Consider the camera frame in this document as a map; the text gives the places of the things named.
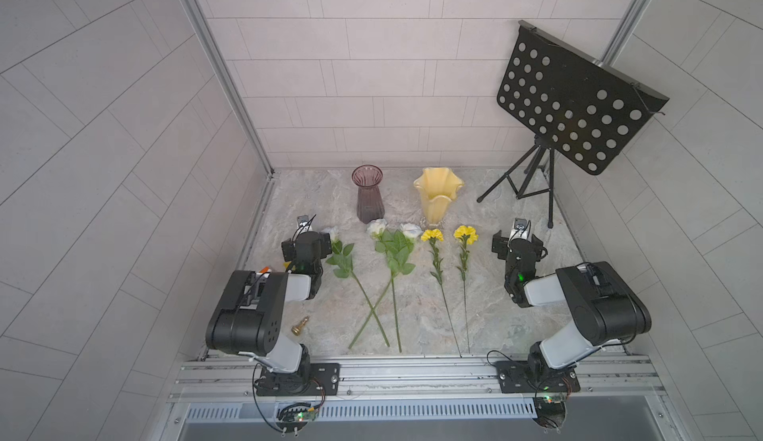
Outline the white rose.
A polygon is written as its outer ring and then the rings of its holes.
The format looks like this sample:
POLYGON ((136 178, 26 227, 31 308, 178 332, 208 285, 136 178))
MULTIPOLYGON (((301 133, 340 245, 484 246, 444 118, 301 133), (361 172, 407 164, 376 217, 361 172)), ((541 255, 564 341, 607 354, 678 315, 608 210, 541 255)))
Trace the white rose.
MULTIPOLYGON (((385 228, 389 228, 390 230, 396 230, 397 228, 400 228, 400 227, 401 227, 401 224, 399 226, 391 226, 385 219, 374 220, 373 222, 370 222, 367 227, 367 233, 373 243, 374 252, 379 260, 379 262, 375 265, 375 269, 380 269, 383 272, 383 275, 385 276, 385 285, 381 289, 381 292, 371 299, 371 301, 376 306, 376 311, 381 320, 382 325, 383 323, 382 323, 382 318, 380 315, 380 310, 381 310, 382 303, 385 301, 385 298, 388 295, 391 295, 391 286, 389 285, 389 278, 391 277, 391 272, 389 272, 389 268, 387 267, 387 262, 385 261, 385 255, 382 253, 383 247, 380 244, 381 233, 385 228)), ((411 256, 409 256, 409 262, 414 263, 411 258, 412 258, 412 254, 411 256)), ((377 323, 374 320, 371 320, 370 323, 367 325, 367 327, 369 327, 371 323, 374 323, 377 325, 377 323)), ((395 346, 397 347, 397 337, 395 337, 395 346)))
POLYGON ((365 290, 365 287, 363 286, 362 282, 359 280, 354 267, 354 258, 353 258, 353 251, 355 244, 344 244, 340 238, 339 230, 337 226, 330 226, 330 228, 325 228, 323 232, 326 232, 328 234, 329 242, 330 242, 330 250, 331 254, 326 259, 326 262, 333 266, 333 273, 338 279, 351 279, 354 280, 359 288, 361 290, 364 299, 368 305, 369 314, 367 316, 366 321, 363 323, 362 327, 357 331, 356 335, 353 337, 353 340, 351 341, 349 345, 349 349, 353 349, 353 347, 359 342, 359 339, 361 335, 363 335, 367 325, 370 323, 371 320, 374 320, 377 323, 377 326, 381 332, 381 336, 383 337, 383 343, 386 347, 391 347, 391 343, 389 342, 389 337, 387 336, 387 332, 383 328, 383 325, 381 324, 381 320, 377 314, 376 306, 371 301, 371 298, 369 298, 368 292, 365 290))
POLYGON ((409 256, 413 253, 415 242, 422 235, 421 228, 416 224, 402 224, 396 230, 385 228, 381 232, 381 252, 385 255, 385 261, 391 277, 391 297, 393 297, 393 317, 395 317, 395 337, 397 337, 397 349, 401 354, 401 325, 399 325, 399 304, 397 304, 397 280, 401 276, 409 275, 415 269, 415 264, 409 262, 409 256))

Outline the yellow carnation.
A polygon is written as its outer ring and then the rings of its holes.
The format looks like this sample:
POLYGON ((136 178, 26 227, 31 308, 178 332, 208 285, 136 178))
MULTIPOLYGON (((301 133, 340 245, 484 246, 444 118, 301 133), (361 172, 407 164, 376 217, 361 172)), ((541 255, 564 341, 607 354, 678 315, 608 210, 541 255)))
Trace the yellow carnation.
POLYGON ((471 351, 471 341, 469 336, 468 325, 468 309, 467 309, 467 280, 469 272, 469 258, 470 258, 470 246, 476 244, 479 240, 479 234, 477 234, 474 226, 459 226, 454 232, 454 238, 459 244, 459 264, 457 266, 462 281, 462 295, 463 295, 463 307, 465 317, 465 329, 467 339, 467 351, 471 351))
POLYGON ((436 280, 436 282, 437 282, 437 284, 438 284, 438 286, 440 288, 440 293, 441 293, 441 296, 442 296, 442 299, 443 299, 443 304, 444 304, 444 307, 445 307, 445 311, 446 311, 448 322, 449 322, 449 325, 450 325, 450 328, 451 328, 451 332, 452 332, 452 335, 453 335, 453 338, 454 338, 454 342, 455 342, 455 345, 456 345, 457 353, 458 353, 459 356, 461 356, 462 353, 461 353, 461 350, 460 350, 460 346, 459 346, 459 342, 458 342, 458 337, 457 337, 457 335, 455 333, 455 328, 454 328, 454 325, 453 325, 450 309, 449 309, 449 306, 448 306, 447 296, 446 296, 445 290, 444 290, 444 280, 443 280, 443 270, 442 270, 443 258, 441 256, 440 247, 438 245, 439 242, 443 242, 443 240, 444 240, 443 233, 441 232, 441 230, 439 230, 439 228, 435 228, 434 230, 426 230, 421 235, 420 239, 423 242, 427 242, 429 244, 429 251, 430 251, 431 256, 432 256, 432 270, 431 270, 430 274, 436 280))

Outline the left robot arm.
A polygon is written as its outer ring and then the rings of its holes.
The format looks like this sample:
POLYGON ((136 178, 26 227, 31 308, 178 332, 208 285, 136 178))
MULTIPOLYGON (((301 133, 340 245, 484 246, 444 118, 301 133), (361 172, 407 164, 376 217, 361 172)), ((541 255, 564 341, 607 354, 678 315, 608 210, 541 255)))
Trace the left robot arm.
POLYGON ((261 363, 259 397, 335 395, 341 366, 314 364, 303 344, 281 333, 284 306, 311 300, 321 287, 322 260, 332 253, 329 234, 304 232, 282 242, 282 272, 236 270, 206 331, 206 345, 261 363))

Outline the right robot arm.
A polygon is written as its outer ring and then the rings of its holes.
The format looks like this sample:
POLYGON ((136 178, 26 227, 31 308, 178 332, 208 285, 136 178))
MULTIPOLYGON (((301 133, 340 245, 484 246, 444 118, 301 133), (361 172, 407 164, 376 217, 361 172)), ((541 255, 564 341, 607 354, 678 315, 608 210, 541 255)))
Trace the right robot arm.
POLYGON ((528 226, 515 228, 508 238, 496 232, 491 250, 506 262, 504 287, 514 303, 532 308, 564 302, 571 315, 560 331, 532 345, 528 359, 499 365, 498 374, 512 383, 509 391, 521 385, 577 391, 575 364, 604 347, 627 345, 652 328, 646 305, 607 262, 582 262, 539 276, 536 264, 548 250, 528 226))

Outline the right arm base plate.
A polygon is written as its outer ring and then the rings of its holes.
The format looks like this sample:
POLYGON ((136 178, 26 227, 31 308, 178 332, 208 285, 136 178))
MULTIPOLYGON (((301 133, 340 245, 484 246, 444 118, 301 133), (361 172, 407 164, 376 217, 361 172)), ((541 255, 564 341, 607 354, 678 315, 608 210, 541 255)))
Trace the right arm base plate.
POLYGON ((525 361, 498 361, 494 363, 502 393, 529 393, 546 395, 547 393, 580 392, 579 379, 571 367, 551 369, 543 364, 534 366, 525 361))

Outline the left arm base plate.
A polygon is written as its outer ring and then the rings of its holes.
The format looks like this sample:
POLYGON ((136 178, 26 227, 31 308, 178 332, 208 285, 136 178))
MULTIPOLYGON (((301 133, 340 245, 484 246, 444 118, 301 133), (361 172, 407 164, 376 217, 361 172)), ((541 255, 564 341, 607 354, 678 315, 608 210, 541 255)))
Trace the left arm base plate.
POLYGON ((263 369, 254 379, 259 397, 321 397, 337 395, 341 366, 307 364, 294 373, 274 373, 263 369))

